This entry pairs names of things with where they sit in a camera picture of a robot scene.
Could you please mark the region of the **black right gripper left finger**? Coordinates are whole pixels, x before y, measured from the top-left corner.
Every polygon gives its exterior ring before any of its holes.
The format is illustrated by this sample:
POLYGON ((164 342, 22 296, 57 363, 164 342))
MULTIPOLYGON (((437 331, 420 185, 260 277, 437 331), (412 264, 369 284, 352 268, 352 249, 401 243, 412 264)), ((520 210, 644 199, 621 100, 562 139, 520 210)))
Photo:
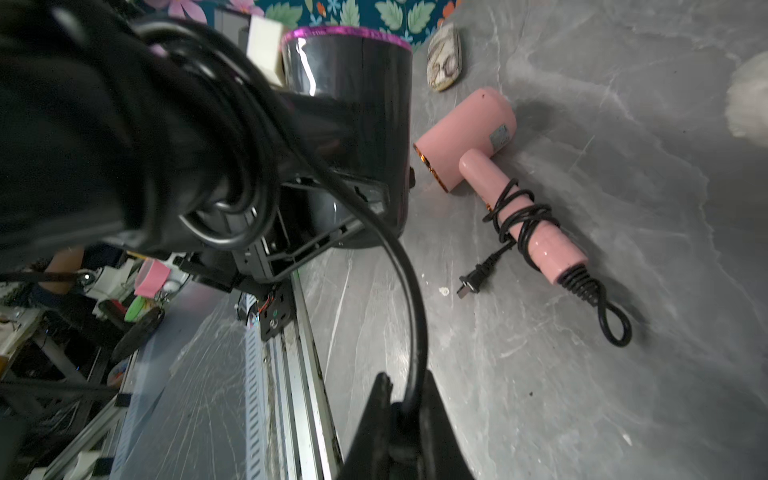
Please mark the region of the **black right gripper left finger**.
POLYGON ((337 479, 389 478, 392 388, 392 382, 385 373, 376 376, 352 446, 337 479))

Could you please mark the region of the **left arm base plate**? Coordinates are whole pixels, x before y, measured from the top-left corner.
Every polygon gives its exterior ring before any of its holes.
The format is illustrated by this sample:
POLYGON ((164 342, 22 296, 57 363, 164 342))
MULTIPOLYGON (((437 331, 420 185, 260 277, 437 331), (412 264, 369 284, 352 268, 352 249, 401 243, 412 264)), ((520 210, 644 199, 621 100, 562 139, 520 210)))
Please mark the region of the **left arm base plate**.
POLYGON ((296 320, 296 299, 293 282, 284 280, 275 284, 258 310, 260 338, 267 342, 281 334, 296 320))

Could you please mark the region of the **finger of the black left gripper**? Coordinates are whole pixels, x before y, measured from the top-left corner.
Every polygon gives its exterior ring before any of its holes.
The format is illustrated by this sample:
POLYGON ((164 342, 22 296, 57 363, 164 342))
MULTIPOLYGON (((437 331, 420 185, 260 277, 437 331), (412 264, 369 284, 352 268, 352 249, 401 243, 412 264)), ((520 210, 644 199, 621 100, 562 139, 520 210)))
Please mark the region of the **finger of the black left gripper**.
POLYGON ((276 283, 331 249, 380 244, 376 234, 319 182, 297 177, 280 188, 274 223, 247 249, 234 253, 241 274, 276 283))

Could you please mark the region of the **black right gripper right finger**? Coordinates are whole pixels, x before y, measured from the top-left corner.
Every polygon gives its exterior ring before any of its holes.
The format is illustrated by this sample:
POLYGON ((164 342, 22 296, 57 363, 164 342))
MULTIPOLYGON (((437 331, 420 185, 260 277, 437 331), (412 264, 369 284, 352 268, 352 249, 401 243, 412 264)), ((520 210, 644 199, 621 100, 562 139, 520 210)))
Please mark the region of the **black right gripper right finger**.
POLYGON ((419 408, 420 479, 472 480, 464 455, 431 371, 427 371, 419 408))

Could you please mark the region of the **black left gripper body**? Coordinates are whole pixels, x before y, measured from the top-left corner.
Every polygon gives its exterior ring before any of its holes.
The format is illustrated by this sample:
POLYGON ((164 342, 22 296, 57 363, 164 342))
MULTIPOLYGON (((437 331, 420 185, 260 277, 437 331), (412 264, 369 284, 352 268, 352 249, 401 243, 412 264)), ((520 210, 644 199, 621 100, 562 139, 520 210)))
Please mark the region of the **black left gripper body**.
POLYGON ((1 264, 97 241, 243 248, 275 220, 278 106, 225 36, 98 1, 1 5, 1 264))

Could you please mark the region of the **dark grey round hair dryer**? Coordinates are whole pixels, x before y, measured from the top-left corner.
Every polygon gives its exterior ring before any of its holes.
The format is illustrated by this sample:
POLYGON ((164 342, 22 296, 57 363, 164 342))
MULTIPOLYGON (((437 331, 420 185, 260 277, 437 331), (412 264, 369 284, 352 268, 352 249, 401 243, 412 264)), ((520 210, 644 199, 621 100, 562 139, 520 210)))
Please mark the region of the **dark grey round hair dryer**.
MULTIPOLYGON (((295 139, 400 236, 413 184, 410 47, 361 27, 302 27, 283 36, 280 54, 284 80, 276 94, 295 139)), ((297 177, 319 182, 276 127, 268 138, 281 186, 297 177)))

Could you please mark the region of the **pink hair dryer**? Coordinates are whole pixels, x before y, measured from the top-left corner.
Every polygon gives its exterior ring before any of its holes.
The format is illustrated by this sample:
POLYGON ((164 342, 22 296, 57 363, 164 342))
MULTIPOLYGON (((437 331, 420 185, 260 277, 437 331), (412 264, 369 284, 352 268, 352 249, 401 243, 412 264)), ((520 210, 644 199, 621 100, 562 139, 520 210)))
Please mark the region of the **pink hair dryer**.
POLYGON ((552 284, 587 263, 586 255, 562 232, 552 209, 518 186, 494 162, 517 121, 510 102, 485 87, 470 94, 415 143, 414 150, 441 188, 449 193, 466 182, 485 203, 502 249, 517 248, 524 260, 552 284))

